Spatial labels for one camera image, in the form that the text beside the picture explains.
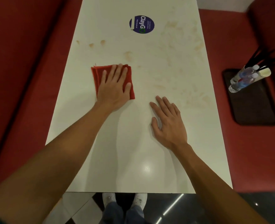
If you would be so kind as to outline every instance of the white shoe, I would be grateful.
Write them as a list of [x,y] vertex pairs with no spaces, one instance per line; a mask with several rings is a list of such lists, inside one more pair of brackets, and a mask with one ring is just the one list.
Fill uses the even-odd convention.
[[110,203],[110,202],[117,202],[116,200],[116,194],[115,193],[102,193],[102,200],[104,207]]
[[147,197],[148,197],[147,193],[136,193],[131,207],[137,205],[141,207],[142,210],[144,210],[144,207],[147,202]]

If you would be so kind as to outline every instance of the tabletop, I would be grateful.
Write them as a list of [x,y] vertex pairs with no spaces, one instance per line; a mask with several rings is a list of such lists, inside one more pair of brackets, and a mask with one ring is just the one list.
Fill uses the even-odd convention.
[[91,67],[118,63],[132,67],[135,100],[105,121],[67,191],[195,192],[153,137],[156,95],[178,106],[188,143],[232,187],[196,0],[83,0],[46,143],[94,105]]

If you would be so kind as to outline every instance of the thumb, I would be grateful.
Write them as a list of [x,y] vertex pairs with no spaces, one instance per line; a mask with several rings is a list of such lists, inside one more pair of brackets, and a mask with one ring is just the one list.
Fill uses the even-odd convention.
[[130,89],[131,89],[131,83],[129,82],[129,83],[127,83],[126,86],[125,86],[124,93],[129,95]]
[[151,127],[153,129],[155,137],[157,137],[158,135],[160,135],[161,131],[160,131],[159,127],[158,127],[158,122],[157,122],[157,119],[155,117],[152,117]]

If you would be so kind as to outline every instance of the blue jeans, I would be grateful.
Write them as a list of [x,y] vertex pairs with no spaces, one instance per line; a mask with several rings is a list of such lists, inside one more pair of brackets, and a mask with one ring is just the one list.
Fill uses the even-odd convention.
[[99,224],[145,224],[143,210],[135,205],[126,212],[124,220],[123,209],[116,203],[110,202],[103,214]]

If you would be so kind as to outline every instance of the plastic bottle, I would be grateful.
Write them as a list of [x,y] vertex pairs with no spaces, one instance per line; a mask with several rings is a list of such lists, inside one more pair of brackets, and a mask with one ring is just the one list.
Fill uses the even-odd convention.
[[258,69],[260,68],[259,65],[254,65],[253,67],[247,67],[246,69],[244,69],[243,71],[239,71],[237,73],[237,75],[235,75],[232,79],[231,79],[231,84],[237,83],[240,79],[243,79],[245,77],[247,77],[248,75],[251,75],[252,73],[256,72]]
[[258,73],[252,73],[251,75],[246,76],[245,78],[241,79],[239,82],[234,83],[229,86],[229,91],[231,93],[236,93],[239,90],[242,90],[243,88],[251,85],[253,82],[255,82],[255,79],[259,76]]

